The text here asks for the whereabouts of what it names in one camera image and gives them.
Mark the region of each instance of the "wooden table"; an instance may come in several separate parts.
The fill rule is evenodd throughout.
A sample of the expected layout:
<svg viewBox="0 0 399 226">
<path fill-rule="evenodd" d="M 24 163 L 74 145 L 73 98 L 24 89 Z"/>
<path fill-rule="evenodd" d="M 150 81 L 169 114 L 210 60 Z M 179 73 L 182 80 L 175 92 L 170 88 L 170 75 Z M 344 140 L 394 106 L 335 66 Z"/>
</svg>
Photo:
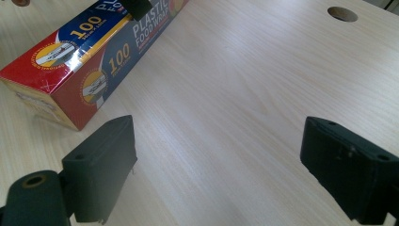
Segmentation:
<svg viewBox="0 0 399 226">
<path fill-rule="evenodd" d="M 0 1 L 0 68 L 93 2 Z M 83 131 L 0 96 L 1 204 L 131 114 L 138 161 L 107 225 L 357 225 L 300 163 L 303 126 L 329 119 L 399 154 L 399 19 L 361 0 L 191 0 Z"/>
</svg>

